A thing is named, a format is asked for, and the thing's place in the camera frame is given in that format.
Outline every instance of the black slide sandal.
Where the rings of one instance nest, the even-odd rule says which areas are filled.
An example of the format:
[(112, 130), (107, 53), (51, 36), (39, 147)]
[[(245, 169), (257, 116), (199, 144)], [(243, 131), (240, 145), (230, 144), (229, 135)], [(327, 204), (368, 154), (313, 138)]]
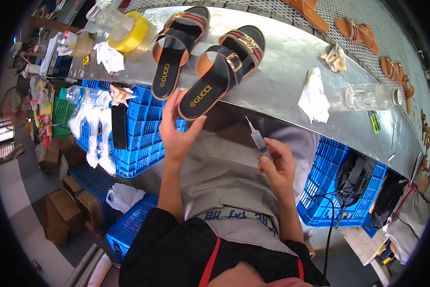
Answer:
[[(178, 105), (180, 116), (188, 121), (208, 112), (229, 90), (256, 70), (264, 55), (264, 35), (247, 25), (221, 36), (218, 46), (199, 56), (196, 71), (199, 81), (189, 89)], [(216, 55), (215, 61), (208, 57)]]
[(189, 53), (204, 34), (209, 20), (206, 7), (194, 6), (173, 14), (156, 36), (153, 57), (157, 69), (151, 91), (157, 100), (167, 100), (177, 87), (181, 66), (188, 61)]

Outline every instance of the bottle cap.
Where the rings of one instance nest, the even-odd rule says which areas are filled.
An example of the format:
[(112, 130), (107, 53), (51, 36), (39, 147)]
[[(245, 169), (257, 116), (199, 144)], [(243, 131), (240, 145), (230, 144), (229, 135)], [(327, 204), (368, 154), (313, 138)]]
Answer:
[(402, 104), (402, 94), (399, 89), (392, 91), (392, 100), (394, 101), (394, 105), (400, 106)]
[(67, 98), (67, 89), (61, 88), (59, 93), (59, 98), (65, 100)]
[(86, 14), (86, 19), (89, 21), (95, 21), (94, 17), (100, 12), (100, 8), (97, 5), (94, 5), (89, 12)]

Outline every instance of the plastic bottle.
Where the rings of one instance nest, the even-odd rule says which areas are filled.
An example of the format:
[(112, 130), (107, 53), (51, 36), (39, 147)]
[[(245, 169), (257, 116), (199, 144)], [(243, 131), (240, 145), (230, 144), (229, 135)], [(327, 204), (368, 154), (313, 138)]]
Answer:
[(76, 85), (60, 89), (59, 98), (66, 99), (72, 104), (91, 105), (99, 109), (107, 108), (112, 100), (107, 91)]
[(327, 99), (333, 111), (386, 111), (402, 104), (400, 90), (383, 83), (354, 84), (327, 95)]

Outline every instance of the fan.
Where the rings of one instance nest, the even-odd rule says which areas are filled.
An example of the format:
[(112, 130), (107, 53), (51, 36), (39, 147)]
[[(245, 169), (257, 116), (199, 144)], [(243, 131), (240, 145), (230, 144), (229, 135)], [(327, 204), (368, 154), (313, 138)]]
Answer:
[(14, 129), (22, 127), (28, 120), (28, 100), (15, 87), (9, 89), (1, 101), (2, 118), (10, 118)]

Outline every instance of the perforated metal sheet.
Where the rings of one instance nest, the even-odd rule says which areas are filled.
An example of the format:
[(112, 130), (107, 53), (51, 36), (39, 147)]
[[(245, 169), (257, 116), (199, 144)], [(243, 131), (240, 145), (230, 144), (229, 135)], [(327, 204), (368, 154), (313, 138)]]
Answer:
[[(294, 21), (295, 26), (297, 26), (296, 21), (298, 21), (300, 25), (305, 25), (312, 29), (312, 26), (301, 14), (280, 0), (132, 0), (127, 7), (127, 11), (164, 6), (200, 5), (202, 3), (208, 6), (215, 4), (217, 7), (224, 7), (229, 4), (230, 8), (238, 7), (239, 10), (244, 11), (248, 6), (257, 7), (270, 12), (272, 15)], [(378, 0), (319, 0), (316, 10), (329, 24), (328, 36), (358, 57), (364, 63), (365, 68), (375, 75), (381, 83), (387, 84), (391, 89), (401, 90), (403, 95), (402, 110), (420, 141), (420, 110), (421, 108), (424, 109), (427, 118), (430, 118), (430, 91), (419, 58), (394, 18)], [(361, 43), (354, 43), (346, 39), (334, 26), (334, 21), (341, 17), (355, 20), (357, 23), (371, 25), (376, 37), (379, 54), (373, 54)], [(410, 114), (407, 113), (403, 87), (398, 86), (394, 80), (388, 79), (382, 72), (379, 59), (383, 56), (388, 56), (393, 61), (401, 62), (405, 74), (410, 79), (410, 84), (415, 88), (414, 97), (411, 100), (412, 112)]]

